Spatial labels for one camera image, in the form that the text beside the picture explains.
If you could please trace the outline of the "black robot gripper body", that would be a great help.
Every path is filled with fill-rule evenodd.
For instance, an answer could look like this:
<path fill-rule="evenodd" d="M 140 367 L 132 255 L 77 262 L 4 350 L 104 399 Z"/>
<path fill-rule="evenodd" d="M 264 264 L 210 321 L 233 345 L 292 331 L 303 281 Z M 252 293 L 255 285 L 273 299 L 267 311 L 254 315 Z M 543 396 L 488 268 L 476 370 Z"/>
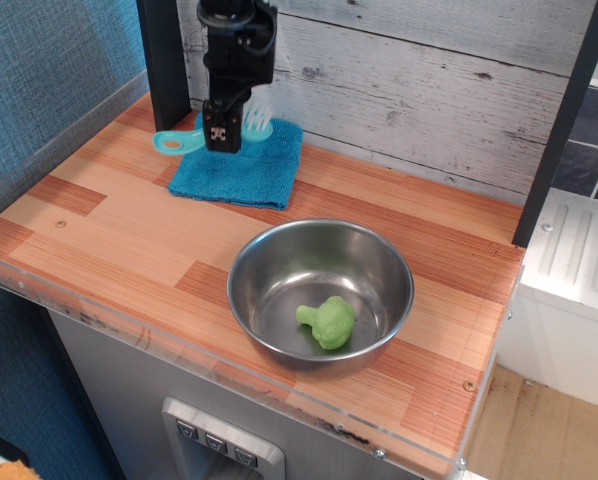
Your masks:
<path fill-rule="evenodd" d="M 203 63 L 209 98 L 219 108 L 245 103 L 251 89 L 273 81 L 277 8 L 267 1 L 200 1 L 196 9 L 206 27 Z"/>

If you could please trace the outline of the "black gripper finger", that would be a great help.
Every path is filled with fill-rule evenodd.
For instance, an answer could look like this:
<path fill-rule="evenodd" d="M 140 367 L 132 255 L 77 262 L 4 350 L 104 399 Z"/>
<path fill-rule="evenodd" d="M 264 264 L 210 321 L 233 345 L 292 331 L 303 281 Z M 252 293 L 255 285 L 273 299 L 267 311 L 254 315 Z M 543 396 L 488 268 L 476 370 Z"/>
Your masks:
<path fill-rule="evenodd" d="M 202 126 L 208 150 L 237 153 L 241 149 L 243 104 L 237 103 L 221 110 L 210 100 L 202 108 Z"/>

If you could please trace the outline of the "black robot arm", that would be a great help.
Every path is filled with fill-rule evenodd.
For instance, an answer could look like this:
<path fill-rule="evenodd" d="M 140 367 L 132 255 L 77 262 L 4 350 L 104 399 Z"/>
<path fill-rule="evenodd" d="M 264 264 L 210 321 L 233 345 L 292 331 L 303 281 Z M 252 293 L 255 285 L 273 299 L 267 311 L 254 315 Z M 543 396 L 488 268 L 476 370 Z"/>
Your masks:
<path fill-rule="evenodd" d="M 209 95 L 202 108 L 206 146 L 236 153 L 242 144 L 244 104 L 254 87 L 273 80 L 277 8 L 265 1 L 200 1 L 197 17 L 207 33 L 203 63 Z"/>

